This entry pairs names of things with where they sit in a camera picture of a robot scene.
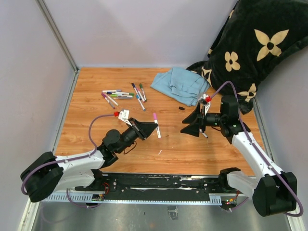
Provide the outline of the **pink marker pen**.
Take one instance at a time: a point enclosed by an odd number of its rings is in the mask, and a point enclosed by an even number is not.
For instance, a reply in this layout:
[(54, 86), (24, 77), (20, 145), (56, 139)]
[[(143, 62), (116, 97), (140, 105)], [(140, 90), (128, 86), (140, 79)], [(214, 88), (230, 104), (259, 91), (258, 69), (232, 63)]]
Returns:
[(161, 132), (160, 132), (160, 128), (159, 128), (159, 125), (158, 125), (158, 119), (157, 119), (156, 113), (153, 113), (153, 118), (154, 118), (154, 122), (157, 124), (156, 133), (157, 133), (158, 138), (160, 139), (161, 138)]

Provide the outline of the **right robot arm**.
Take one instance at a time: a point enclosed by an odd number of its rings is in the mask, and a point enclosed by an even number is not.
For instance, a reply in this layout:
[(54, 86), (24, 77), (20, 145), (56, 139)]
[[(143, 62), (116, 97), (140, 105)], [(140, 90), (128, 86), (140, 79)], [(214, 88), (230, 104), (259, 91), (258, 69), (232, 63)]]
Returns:
[(255, 174), (252, 179), (239, 168), (220, 171), (218, 187), (223, 192), (235, 189), (251, 199), (263, 217), (296, 210), (297, 179), (292, 172), (284, 172), (260, 147), (250, 128), (241, 120), (235, 96), (221, 98), (220, 112), (210, 113), (211, 97), (198, 96), (197, 107), (183, 120), (187, 124), (181, 133), (198, 137), (207, 127), (218, 128), (223, 137), (245, 158)]

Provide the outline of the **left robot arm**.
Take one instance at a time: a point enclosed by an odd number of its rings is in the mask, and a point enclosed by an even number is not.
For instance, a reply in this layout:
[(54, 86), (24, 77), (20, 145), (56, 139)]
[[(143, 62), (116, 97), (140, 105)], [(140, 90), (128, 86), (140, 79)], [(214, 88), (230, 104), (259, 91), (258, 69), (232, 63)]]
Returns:
[(158, 125), (129, 118), (127, 126), (124, 132), (116, 129), (108, 131), (101, 145), (95, 145), (92, 151), (86, 153), (70, 156), (43, 153), (21, 173), (22, 193), (31, 202), (40, 202), (54, 192), (68, 189), (110, 191), (100, 170), (117, 161), (117, 154), (133, 145), (136, 139), (147, 139)]

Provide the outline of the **light blue cap marker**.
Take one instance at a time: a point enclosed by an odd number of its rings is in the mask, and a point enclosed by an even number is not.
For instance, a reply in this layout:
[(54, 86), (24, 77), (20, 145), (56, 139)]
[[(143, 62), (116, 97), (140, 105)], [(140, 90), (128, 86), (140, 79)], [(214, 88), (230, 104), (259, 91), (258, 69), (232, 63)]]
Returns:
[(138, 95), (136, 95), (136, 99), (137, 99), (137, 101), (139, 102), (139, 104), (141, 105), (142, 110), (143, 110), (143, 111), (146, 111), (146, 108), (145, 108), (144, 105), (142, 104), (141, 99), (139, 98)]

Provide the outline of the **light blue cloth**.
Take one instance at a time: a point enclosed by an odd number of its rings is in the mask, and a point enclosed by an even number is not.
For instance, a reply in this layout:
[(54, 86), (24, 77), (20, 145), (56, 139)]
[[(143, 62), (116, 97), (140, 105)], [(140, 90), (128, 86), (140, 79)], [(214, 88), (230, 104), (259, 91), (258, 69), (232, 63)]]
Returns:
[(158, 73), (151, 84), (152, 89), (186, 106), (197, 105), (197, 97), (209, 87), (202, 76), (179, 67)]

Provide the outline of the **lavender marker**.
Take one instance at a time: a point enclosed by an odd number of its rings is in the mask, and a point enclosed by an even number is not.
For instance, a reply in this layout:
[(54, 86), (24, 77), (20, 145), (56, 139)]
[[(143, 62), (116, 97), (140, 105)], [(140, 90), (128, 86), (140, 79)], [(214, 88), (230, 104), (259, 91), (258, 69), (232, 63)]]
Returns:
[(133, 99), (132, 97), (114, 97), (114, 99), (119, 99), (119, 100), (131, 100)]

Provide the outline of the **red pink cap marker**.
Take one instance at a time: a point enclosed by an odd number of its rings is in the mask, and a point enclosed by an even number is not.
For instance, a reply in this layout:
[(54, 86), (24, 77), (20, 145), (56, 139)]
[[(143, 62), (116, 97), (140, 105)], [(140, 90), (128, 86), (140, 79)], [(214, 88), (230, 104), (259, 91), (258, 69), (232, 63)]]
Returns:
[(137, 91), (138, 91), (138, 93), (139, 93), (139, 95), (140, 95), (142, 101), (143, 101), (144, 103), (147, 102), (146, 98), (144, 97), (143, 93), (140, 91), (139, 88), (137, 88)]

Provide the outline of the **green cap marker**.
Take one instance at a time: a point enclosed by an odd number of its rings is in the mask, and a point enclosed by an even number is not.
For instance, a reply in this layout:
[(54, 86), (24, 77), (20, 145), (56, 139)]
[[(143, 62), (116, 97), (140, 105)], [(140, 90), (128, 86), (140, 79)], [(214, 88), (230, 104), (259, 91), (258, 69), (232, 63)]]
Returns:
[(141, 92), (143, 93), (144, 97), (146, 98), (143, 85), (140, 83), (139, 86), (140, 86)]

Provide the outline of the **dark blue cap marker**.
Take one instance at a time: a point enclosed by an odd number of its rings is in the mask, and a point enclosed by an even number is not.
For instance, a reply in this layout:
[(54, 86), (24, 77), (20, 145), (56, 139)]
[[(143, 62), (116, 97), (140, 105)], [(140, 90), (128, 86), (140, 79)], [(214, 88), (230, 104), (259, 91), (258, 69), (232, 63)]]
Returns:
[(131, 83), (131, 85), (132, 85), (132, 87), (134, 88), (134, 90), (135, 90), (135, 92), (136, 92), (136, 97), (137, 97), (137, 96), (140, 97), (139, 92), (138, 92), (138, 90), (137, 90), (135, 84), (134, 84), (134, 83)]

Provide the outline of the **light green marker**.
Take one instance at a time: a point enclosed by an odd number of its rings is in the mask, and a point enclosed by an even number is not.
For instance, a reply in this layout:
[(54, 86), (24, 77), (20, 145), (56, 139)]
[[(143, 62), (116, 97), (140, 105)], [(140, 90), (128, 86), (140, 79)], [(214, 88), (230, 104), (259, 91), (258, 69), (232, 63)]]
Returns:
[(133, 96), (131, 95), (115, 95), (115, 94), (111, 94), (109, 95), (110, 97), (113, 97), (113, 98), (118, 98), (118, 97), (122, 97), (122, 98), (133, 98)]

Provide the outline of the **magenta cap marker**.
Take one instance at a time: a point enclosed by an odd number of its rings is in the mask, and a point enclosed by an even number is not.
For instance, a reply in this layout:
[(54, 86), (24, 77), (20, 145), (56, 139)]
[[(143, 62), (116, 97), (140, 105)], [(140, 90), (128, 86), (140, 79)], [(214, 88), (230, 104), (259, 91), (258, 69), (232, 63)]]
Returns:
[(118, 103), (114, 101), (109, 95), (106, 95), (104, 93), (101, 93), (101, 95), (113, 109), (115, 109), (115, 107), (118, 106)]

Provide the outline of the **black floral blanket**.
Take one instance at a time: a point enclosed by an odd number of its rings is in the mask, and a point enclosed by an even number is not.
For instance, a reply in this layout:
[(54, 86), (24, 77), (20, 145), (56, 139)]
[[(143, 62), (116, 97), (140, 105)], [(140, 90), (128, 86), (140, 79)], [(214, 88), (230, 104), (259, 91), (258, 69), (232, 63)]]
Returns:
[(252, 110), (258, 86), (284, 59), (308, 45), (305, 0), (239, 0), (208, 51), (188, 70)]

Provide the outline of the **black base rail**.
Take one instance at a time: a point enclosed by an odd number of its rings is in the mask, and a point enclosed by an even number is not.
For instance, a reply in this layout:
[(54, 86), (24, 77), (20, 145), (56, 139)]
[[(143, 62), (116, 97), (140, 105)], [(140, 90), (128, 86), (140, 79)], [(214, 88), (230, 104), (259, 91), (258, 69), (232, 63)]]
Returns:
[(209, 201), (211, 194), (236, 195), (236, 189), (221, 184), (218, 176), (102, 173), (97, 170), (90, 186), (74, 189), (88, 192), (107, 190), (105, 198), (116, 201), (201, 202)]

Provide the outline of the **aluminium corner post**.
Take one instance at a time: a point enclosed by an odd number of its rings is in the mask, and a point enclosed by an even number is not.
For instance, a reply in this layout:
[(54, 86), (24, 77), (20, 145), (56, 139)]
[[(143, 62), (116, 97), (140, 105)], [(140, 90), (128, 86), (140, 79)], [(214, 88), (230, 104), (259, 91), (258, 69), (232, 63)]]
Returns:
[(66, 44), (66, 42), (64, 41), (61, 32), (46, 4), (46, 2), (44, 0), (35, 0), (36, 4), (38, 5), (39, 9), (41, 10), (47, 24), (49, 25), (55, 39), (57, 40), (60, 48), (62, 49), (65, 57), (67, 58), (71, 68), (73, 69), (73, 71), (75, 73), (77, 73), (79, 71), (79, 67), (76, 64), (71, 52), (69, 51), (69, 48)]

